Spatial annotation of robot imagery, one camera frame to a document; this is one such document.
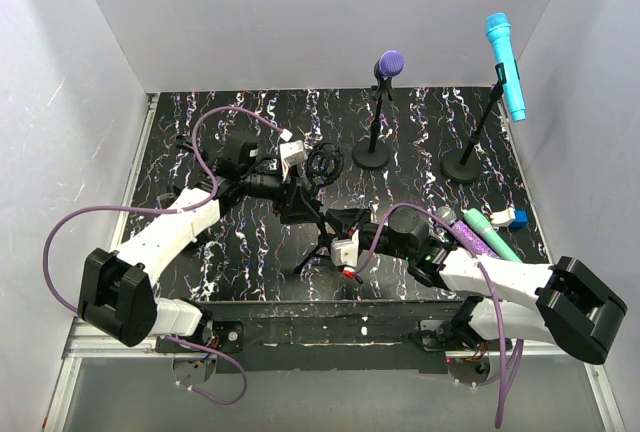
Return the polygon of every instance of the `cable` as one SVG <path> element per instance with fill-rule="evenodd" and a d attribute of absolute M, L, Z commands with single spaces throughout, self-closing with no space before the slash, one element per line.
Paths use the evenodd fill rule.
<path fill-rule="evenodd" d="M 53 281 L 51 280 L 51 271 L 49 270 L 49 253 L 51 251 L 51 243 L 53 242 L 53 238 L 58 233 L 58 231 L 62 228 L 62 226 L 64 226 L 64 224 L 69 222 L 74 217 L 78 217 L 79 215 L 87 214 L 89 212 L 99 212 L 99 211 L 129 212 L 129 213 L 134 213 L 134 214 L 148 214 L 148 215 L 179 214 L 179 213 L 182 213 L 182 212 L 190 212 L 192 210 L 195 210 L 198 207 L 202 207 L 203 205 L 207 204 L 210 200 L 214 200 L 215 199 L 216 194 L 218 193 L 218 182 L 216 181 L 216 178 L 213 175 L 213 171 L 207 166 L 206 162 L 202 158 L 202 154 L 199 151 L 199 148 L 198 148 L 198 132 L 200 130 L 200 126 L 202 125 L 202 123 L 207 118 L 209 118 L 211 115 L 213 115 L 215 113 L 224 112 L 226 110 L 234 110 L 234 111 L 237 111 L 237 112 L 243 112 L 243 113 L 245 113 L 247 115 L 250 115 L 254 119 L 262 122 L 265 125 L 268 125 L 272 129 L 277 131 L 278 134 L 281 137 L 284 138 L 284 140 L 289 140 L 291 138 L 291 133 L 287 129 L 280 128 L 277 125 L 275 125 L 274 123 L 269 122 L 264 117 L 260 117 L 255 112 L 252 112 L 252 111 L 250 111 L 248 109 L 245 109 L 245 108 L 242 108 L 242 107 L 237 107 L 235 105 L 225 105 L 223 107 L 217 107 L 215 109 L 212 109 L 212 110 L 209 110 L 209 111 L 205 112 L 202 115 L 202 117 L 200 117 L 200 119 L 198 119 L 198 121 L 196 122 L 196 124 L 193 127 L 193 132 L 191 133 L 191 144 L 192 144 L 192 147 L 193 147 L 193 153 L 194 153 L 194 155 L 196 157 L 196 160 L 200 164 L 200 167 L 202 167 L 202 170 L 205 171 L 205 173 L 207 174 L 209 179 L 211 179 L 211 184 L 212 184 L 211 193 L 207 196 L 206 199 L 201 200 L 197 204 L 189 205 L 188 207 L 185 207 L 184 209 L 181 209 L 181 210 L 179 210 L 179 209 L 149 209 L 149 208 L 143 208 L 143 207 L 125 207 L 125 206 L 122 206 L 122 205 L 95 205 L 95 206 L 92 206 L 92 207 L 84 207 L 82 209 L 78 209 L 78 210 L 76 210 L 74 212 L 71 212 L 70 214 L 66 215 L 65 217 L 63 217 L 62 220 L 60 220 L 53 227 L 53 229 L 51 229 L 51 232 L 49 232 L 49 235 L 47 236 L 47 239 L 44 242 L 44 248 L 42 250 L 42 271 L 44 273 L 44 281 L 46 282 L 47 287 L 49 288 L 49 291 L 51 292 L 51 294 L 55 297 L 55 299 L 58 302 L 60 302 L 64 307 L 69 309 L 74 314 L 76 314 L 76 315 L 78 314 L 78 309 L 75 306 L 73 306 L 70 302 L 68 302 L 64 297 L 62 297 L 62 295 L 58 292 L 58 289 L 56 289 L 55 285 L 53 284 Z M 238 361 L 236 361 L 234 358 L 232 358 L 232 357 L 228 356 L 227 354 L 225 354 L 223 352 L 220 352 L 218 350 L 211 349 L 209 347 L 204 347 L 204 346 L 201 346 L 201 345 L 198 345 L 198 344 L 193 344 L 191 342 L 187 342 L 186 340 L 176 339 L 174 337 L 166 337 L 166 339 L 171 341 L 171 342 L 175 342 L 177 344 L 184 345 L 185 347 L 189 347 L 189 348 L 196 349 L 196 350 L 201 350 L 201 351 L 207 352 L 209 354 L 214 354 L 214 355 L 226 360 L 227 362 L 229 362 L 230 364 L 232 364 L 232 365 L 234 365 L 235 367 L 238 368 L 238 370 L 242 374 L 242 378 L 244 380 L 244 386 L 242 387 L 242 391 L 233 400 L 218 399 L 217 397 L 214 397 L 213 395 L 209 394 L 208 392 L 205 392 L 204 390 L 202 390 L 202 389 L 200 389 L 198 387 L 193 387 L 191 384 L 188 384 L 188 383 L 186 383 L 184 381 L 181 381 L 180 383 L 182 385 L 184 385 L 185 387 L 187 387 L 189 390 L 193 390 L 196 393 L 206 397 L 207 399 L 209 399 L 209 400 L 211 400 L 213 402 L 216 402 L 218 404 L 222 404 L 222 405 L 235 404 L 245 394 L 245 392 L 247 391 L 247 385 L 248 385 L 247 373 L 242 368 L 242 366 L 238 363 Z"/>
<path fill-rule="evenodd" d="M 217 349 L 219 344 L 220 344 L 220 336 L 216 335 L 215 338 L 207 344 L 207 347 L 211 347 L 212 349 Z M 211 354 L 207 354 L 203 358 L 199 359 L 198 362 L 202 362 L 204 364 L 210 358 L 211 358 Z"/>
<path fill-rule="evenodd" d="M 230 355 L 225 354 L 224 352 L 220 352 L 219 350 L 212 349 L 210 347 L 205 347 L 204 345 L 193 344 L 191 342 L 187 342 L 186 340 L 178 339 L 177 337 L 171 337 L 167 335 L 164 338 L 175 344 L 182 345 L 184 347 L 189 347 L 190 349 L 194 349 L 194 350 L 201 350 L 202 352 L 208 352 L 209 354 L 216 355 L 221 359 L 226 360 L 227 362 L 235 366 L 240 371 L 240 374 L 242 374 L 242 382 L 243 382 L 242 390 L 234 399 L 231 399 L 231 400 L 219 399 L 218 397 L 211 395 L 209 392 L 202 390 L 200 387 L 191 385 L 190 383 L 185 382 L 184 380 L 179 381 L 181 385 L 185 386 L 188 390 L 190 391 L 192 390 L 195 393 L 200 394 L 203 397 L 206 397 L 207 399 L 209 399 L 210 401 L 220 405 L 233 405 L 236 402 L 238 402 L 242 397 L 244 397 L 244 394 L 247 392 L 247 387 L 249 386 L 249 377 L 247 376 L 247 371 L 244 370 L 244 367 L 242 367 L 242 365 L 240 365 L 240 363 L 236 359 L 234 359 Z"/>
<path fill-rule="evenodd" d="M 511 367 L 513 366 L 513 370 L 511 370 L 511 373 L 509 374 L 509 381 L 507 382 L 507 390 L 511 390 L 511 385 L 513 385 L 513 381 L 516 378 L 516 371 L 518 370 L 518 367 L 520 366 L 520 360 L 522 359 L 522 348 L 524 346 L 524 340 L 522 339 L 518 339 L 516 341 L 516 345 L 513 348 L 513 352 L 511 352 L 511 356 L 509 357 L 509 360 L 507 361 L 507 370 L 511 369 Z M 489 380 L 485 380 L 484 382 L 480 382 L 476 384 L 476 387 L 483 387 L 485 385 L 491 385 L 493 384 L 495 381 L 497 381 L 500 378 L 499 375 L 496 375 L 492 378 L 490 378 Z M 473 384 L 467 384 L 462 382 L 464 385 L 468 385 L 469 387 L 472 387 Z"/>
<path fill-rule="evenodd" d="M 482 359 L 486 353 L 489 351 L 489 342 L 481 342 L 478 347 L 476 347 L 476 350 L 474 352 L 474 354 L 471 357 L 467 357 L 464 360 L 468 361 L 468 362 L 474 362 L 476 360 L 480 360 Z"/>
<path fill-rule="evenodd" d="M 446 230 L 447 232 L 449 232 L 458 242 L 460 242 L 460 244 L 467 249 L 467 252 L 469 253 L 469 255 L 471 255 L 472 258 L 477 259 L 477 255 L 473 252 L 472 248 L 471 248 L 471 244 L 468 243 L 467 239 L 460 233 L 458 233 L 458 231 L 452 229 L 444 220 L 442 220 L 440 217 L 438 217 L 435 214 L 432 214 L 431 212 L 429 212 L 426 209 L 423 209 L 422 207 L 419 207 L 417 205 L 413 205 L 413 204 L 409 204 L 407 202 L 400 202 L 398 204 L 395 204 L 393 207 L 391 207 L 382 217 L 382 220 L 380 220 L 380 225 L 378 225 L 378 228 L 376 229 L 376 234 L 373 238 L 373 241 L 371 242 L 371 246 L 369 247 L 369 252 L 366 255 L 365 261 L 363 264 L 359 265 L 356 270 L 353 272 L 355 275 L 359 274 L 360 272 L 362 272 L 367 265 L 369 264 L 369 262 L 371 261 L 371 259 L 373 258 L 373 254 L 374 251 L 376 249 L 376 246 L 378 245 L 378 241 L 380 240 L 380 235 L 382 235 L 382 229 L 384 227 L 384 224 L 389 220 L 389 216 L 397 209 L 401 208 L 401 207 L 407 207 L 413 210 L 416 210 L 424 215 L 426 215 L 427 217 L 429 217 L 430 219 L 434 220 L 436 223 L 440 224 L 440 226 Z M 482 262 L 477 261 L 478 264 L 478 268 L 480 269 L 480 272 L 482 273 L 482 276 L 484 277 L 485 282 L 487 283 L 487 288 L 489 289 L 489 295 L 491 296 L 491 299 L 493 300 L 493 306 L 495 307 L 496 310 L 496 319 L 498 322 L 498 342 L 499 342 L 499 347 L 500 347 L 500 375 L 498 376 L 498 380 L 500 381 L 500 387 L 498 390 L 498 407 L 496 408 L 496 415 L 495 415 L 495 420 L 494 420 L 494 425 L 496 427 L 496 429 L 499 429 L 502 426 L 502 420 L 504 418 L 504 406 L 507 400 L 507 395 L 509 394 L 509 386 L 507 384 L 507 351 L 506 351 L 506 347 L 505 347 L 505 333 L 504 333 L 504 321 L 502 319 L 502 308 L 500 307 L 500 299 L 498 297 L 498 293 L 496 291 L 495 285 L 493 284 L 493 281 L 491 280 L 491 277 L 489 277 L 489 273 L 487 272 L 487 269 L 485 268 L 485 266 L 482 264 Z M 516 364 L 514 364 L 514 370 L 512 371 L 513 374 L 517 373 L 517 368 L 515 367 Z"/>
<path fill-rule="evenodd" d="M 89 212 L 99 212 L 99 211 L 129 212 L 134 214 L 148 214 L 148 215 L 171 215 L 171 214 L 178 214 L 181 212 L 190 212 L 192 210 L 197 209 L 198 207 L 202 207 L 203 205 L 208 203 L 210 200 L 215 199 L 216 194 L 218 193 L 218 182 L 216 181 L 216 178 L 213 175 L 213 171 L 207 166 L 206 162 L 202 158 L 202 155 L 199 151 L 198 132 L 200 130 L 200 126 L 207 118 L 209 118 L 211 115 L 215 113 L 224 112 L 226 110 L 234 110 L 237 112 L 243 112 L 245 114 L 248 114 L 254 119 L 276 130 L 281 136 L 283 134 L 286 134 L 287 136 L 290 134 L 290 132 L 288 132 L 286 129 L 278 127 L 277 125 L 269 122 L 264 117 L 260 117 L 255 112 L 252 112 L 242 107 L 236 107 L 235 105 L 225 105 L 223 107 L 217 107 L 215 109 L 209 110 L 208 112 L 205 112 L 202 115 L 202 117 L 198 119 L 198 121 L 193 127 L 193 132 L 191 133 L 191 145 L 193 147 L 193 153 L 196 156 L 196 160 L 200 164 L 200 167 L 202 167 L 202 170 L 204 170 L 207 176 L 209 177 L 209 179 L 211 179 L 211 183 L 212 183 L 211 193 L 207 196 L 207 198 L 201 200 L 197 204 L 189 205 L 188 207 L 185 207 L 182 210 L 149 209 L 149 208 L 143 208 L 143 207 L 126 207 L 123 205 L 94 205 L 91 207 L 83 207 L 82 209 L 78 209 L 66 215 L 62 220 L 60 220 L 60 222 L 58 222 L 53 227 L 53 229 L 51 229 L 51 232 L 49 232 L 49 235 L 47 236 L 47 239 L 44 242 L 44 249 L 42 251 L 42 271 L 44 273 L 44 281 L 46 282 L 47 287 L 49 288 L 49 291 L 56 298 L 58 302 L 60 302 L 63 306 L 65 306 L 74 314 L 78 313 L 78 309 L 74 307 L 71 303 L 69 303 L 67 300 L 65 300 L 65 298 L 62 297 L 62 295 L 60 295 L 55 285 L 53 284 L 53 281 L 51 280 L 51 272 L 49 270 L 49 253 L 51 250 L 51 243 L 53 242 L 53 238 L 58 233 L 58 231 L 62 228 L 62 226 L 67 222 L 69 222 L 74 217 L 78 217 L 79 215 L 87 214 Z"/>

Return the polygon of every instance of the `purple microphone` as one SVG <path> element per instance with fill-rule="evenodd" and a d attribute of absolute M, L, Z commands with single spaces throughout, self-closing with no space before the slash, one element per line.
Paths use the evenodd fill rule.
<path fill-rule="evenodd" d="M 380 60 L 376 62 L 376 66 L 373 69 L 373 74 L 383 79 L 395 77 L 404 69 L 404 57 L 397 50 L 389 50 L 382 54 Z"/>

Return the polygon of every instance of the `microphone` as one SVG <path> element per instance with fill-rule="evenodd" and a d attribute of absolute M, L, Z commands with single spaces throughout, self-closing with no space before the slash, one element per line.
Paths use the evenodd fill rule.
<path fill-rule="evenodd" d="M 494 259 L 500 258 L 487 244 L 482 241 L 480 237 L 467 227 L 467 224 L 462 220 L 458 220 L 456 213 L 451 209 L 451 207 L 447 207 L 446 205 L 444 207 L 438 207 L 436 209 L 436 215 L 444 220 L 449 227 L 467 239 L 467 243 L 465 245 L 467 247 L 471 247 L 476 255 L 487 255 Z M 455 239 L 449 233 L 446 233 L 446 236 L 450 237 L 451 240 L 455 242 Z"/>
<path fill-rule="evenodd" d="M 478 209 L 470 209 L 463 217 L 467 225 L 471 227 L 478 236 L 482 237 L 482 239 L 496 252 L 496 254 L 505 260 L 510 260 L 511 262 L 522 262 L 520 257 L 511 250 L 511 247 L 502 240 L 502 237 L 493 230 L 493 227 L 487 218 L 482 215 L 482 212 Z"/>
<path fill-rule="evenodd" d="M 380 60 L 373 68 L 376 79 L 388 79 L 395 77 L 404 69 L 404 57 L 397 50 L 389 50 L 382 54 Z"/>
<path fill-rule="evenodd" d="M 520 88 L 520 74 L 518 64 L 513 56 L 511 48 L 511 25 L 507 16 L 502 12 L 487 17 L 487 39 L 493 47 L 493 52 L 498 63 L 498 76 L 500 77 L 504 95 L 507 98 L 507 106 L 514 122 L 523 120 L 525 114 L 524 98 Z"/>

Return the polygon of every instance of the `round stand base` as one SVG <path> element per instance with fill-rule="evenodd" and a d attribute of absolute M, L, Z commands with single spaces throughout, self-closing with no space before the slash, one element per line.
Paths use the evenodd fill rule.
<path fill-rule="evenodd" d="M 440 170 L 454 182 L 471 184 L 480 178 L 482 174 L 482 163 L 475 151 L 473 151 L 467 163 L 461 165 L 460 159 L 462 158 L 462 154 L 464 154 L 464 150 L 451 150 L 444 154 L 440 159 Z"/>
<path fill-rule="evenodd" d="M 351 153 L 353 162 L 362 169 L 378 170 L 382 169 L 389 163 L 391 158 L 391 151 L 387 144 L 384 142 L 378 142 L 376 144 L 376 150 L 373 153 L 369 153 L 369 138 L 362 139 L 353 147 Z"/>

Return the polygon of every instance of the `cyan microphone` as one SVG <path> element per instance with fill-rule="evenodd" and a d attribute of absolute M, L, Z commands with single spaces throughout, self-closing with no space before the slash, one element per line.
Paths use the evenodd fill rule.
<path fill-rule="evenodd" d="M 389 50 L 382 54 L 380 60 L 373 68 L 373 75 L 376 79 L 388 79 L 395 77 L 404 69 L 404 57 L 397 50 Z"/>
<path fill-rule="evenodd" d="M 507 16 L 502 12 L 487 17 L 486 25 L 487 39 L 493 47 L 496 56 L 497 70 L 502 89 L 507 98 L 507 106 L 514 122 L 523 120 L 525 114 L 524 98 L 520 88 L 520 74 L 518 64 L 513 56 L 511 48 L 511 25 Z"/>

